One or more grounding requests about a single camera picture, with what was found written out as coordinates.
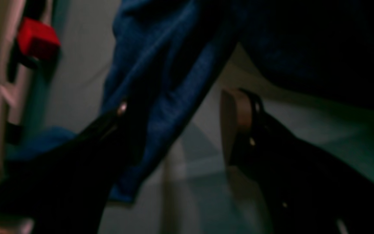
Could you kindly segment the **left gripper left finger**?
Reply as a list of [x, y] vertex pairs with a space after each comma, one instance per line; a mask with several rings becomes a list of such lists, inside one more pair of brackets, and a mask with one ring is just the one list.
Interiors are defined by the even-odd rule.
[[141, 161], [127, 102], [0, 183], [0, 234], [96, 234], [114, 181]]

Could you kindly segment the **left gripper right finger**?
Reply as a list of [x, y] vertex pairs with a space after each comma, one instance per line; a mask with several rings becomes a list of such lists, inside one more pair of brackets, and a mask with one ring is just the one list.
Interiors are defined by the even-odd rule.
[[224, 163], [236, 195], [259, 190], [274, 234], [374, 234], [374, 182], [298, 139], [246, 89], [223, 89]]

